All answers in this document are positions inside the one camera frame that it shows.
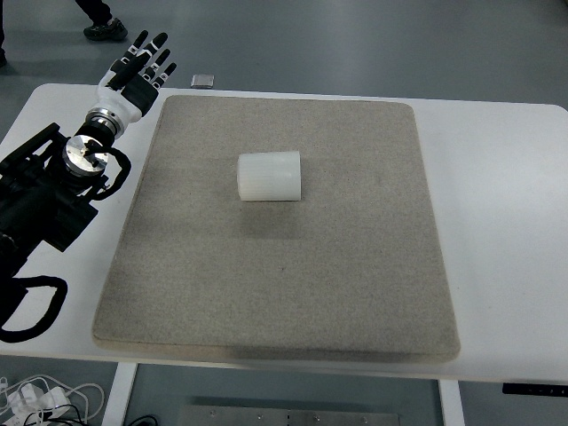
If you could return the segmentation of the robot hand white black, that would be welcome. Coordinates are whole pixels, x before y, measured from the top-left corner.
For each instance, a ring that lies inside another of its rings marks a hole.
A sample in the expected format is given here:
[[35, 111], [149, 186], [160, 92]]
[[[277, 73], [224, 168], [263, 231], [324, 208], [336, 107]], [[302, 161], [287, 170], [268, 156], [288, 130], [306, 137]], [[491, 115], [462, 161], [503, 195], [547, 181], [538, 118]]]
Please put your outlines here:
[[167, 34], [147, 38], [148, 32], [142, 31], [106, 71], [96, 89], [97, 102], [91, 113], [115, 121], [119, 132], [150, 111], [159, 90], [177, 67], [168, 62]]

